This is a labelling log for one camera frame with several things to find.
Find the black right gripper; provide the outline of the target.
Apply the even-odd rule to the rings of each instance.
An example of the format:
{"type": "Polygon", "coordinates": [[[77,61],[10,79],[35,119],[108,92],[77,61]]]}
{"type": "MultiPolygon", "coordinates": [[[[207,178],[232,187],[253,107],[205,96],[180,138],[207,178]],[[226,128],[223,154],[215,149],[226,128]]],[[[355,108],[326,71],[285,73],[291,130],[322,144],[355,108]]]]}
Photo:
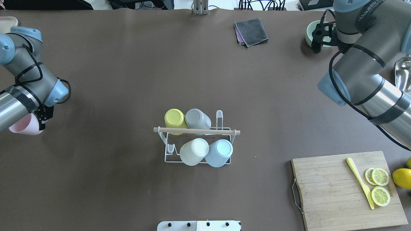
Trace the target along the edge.
{"type": "Polygon", "coordinates": [[[339,47],[339,50],[345,48],[345,43],[343,43],[340,39],[337,37],[337,28],[336,24],[334,26],[334,31],[333,31],[333,37],[331,38],[330,42],[325,42],[323,41],[323,35],[322,35],[322,30],[321,30],[321,24],[326,23],[326,22],[321,22],[317,24],[316,29],[314,29],[312,36],[312,44],[311,44],[311,49],[315,54],[318,54],[322,50],[322,45],[327,44],[331,47],[339,47]]]}

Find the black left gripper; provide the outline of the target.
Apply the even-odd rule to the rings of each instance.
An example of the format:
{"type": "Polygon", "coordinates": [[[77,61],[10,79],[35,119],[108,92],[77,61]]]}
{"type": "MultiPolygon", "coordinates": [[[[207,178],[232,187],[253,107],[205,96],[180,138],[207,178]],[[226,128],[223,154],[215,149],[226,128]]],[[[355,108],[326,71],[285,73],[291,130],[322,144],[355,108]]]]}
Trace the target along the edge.
{"type": "Polygon", "coordinates": [[[40,131],[45,130],[46,122],[53,117],[53,110],[54,106],[49,107],[43,104],[32,112],[37,118],[40,131]]]}

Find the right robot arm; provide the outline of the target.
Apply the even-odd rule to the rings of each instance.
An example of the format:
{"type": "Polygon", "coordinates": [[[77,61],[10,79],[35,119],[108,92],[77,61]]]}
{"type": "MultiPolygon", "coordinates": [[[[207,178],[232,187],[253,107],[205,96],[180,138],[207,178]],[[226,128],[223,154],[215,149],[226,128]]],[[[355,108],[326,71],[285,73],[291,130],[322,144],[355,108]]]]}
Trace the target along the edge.
{"type": "Polygon", "coordinates": [[[318,89],[335,103],[348,104],[397,145],[410,150],[410,95],[380,72],[400,53],[410,54],[410,4],[402,0],[335,0],[335,22],[317,24],[312,49],[324,36],[343,56],[318,89]]]}

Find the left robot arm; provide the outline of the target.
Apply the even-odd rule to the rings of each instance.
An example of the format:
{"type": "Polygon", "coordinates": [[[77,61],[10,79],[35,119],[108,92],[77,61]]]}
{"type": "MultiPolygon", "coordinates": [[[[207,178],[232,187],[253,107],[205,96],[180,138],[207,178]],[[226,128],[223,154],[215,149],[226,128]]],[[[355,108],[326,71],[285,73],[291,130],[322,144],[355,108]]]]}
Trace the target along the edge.
{"type": "Polygon", "coordinates": [[[56,77],[43,63],[41,32],[12,26],[9,33],[1,34],[1,65],[15,80],[1,91],[1,131],[29,114],[34,114],[43,131],[53,117],[54,106],[65,103],[72,90],[67,80],[56,77]]]}

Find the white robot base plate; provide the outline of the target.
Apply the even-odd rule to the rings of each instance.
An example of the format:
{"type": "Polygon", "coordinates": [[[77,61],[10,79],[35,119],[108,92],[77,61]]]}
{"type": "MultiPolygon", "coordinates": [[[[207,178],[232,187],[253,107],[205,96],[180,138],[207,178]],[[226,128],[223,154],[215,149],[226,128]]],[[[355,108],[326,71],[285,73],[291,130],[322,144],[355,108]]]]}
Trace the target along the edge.
{"type": "Polygon", "coordinates": [[[236,220],[198,220],[198,221],[163,221],[157,225],[157,231],[241,231],[240,221],[236,220]]]}

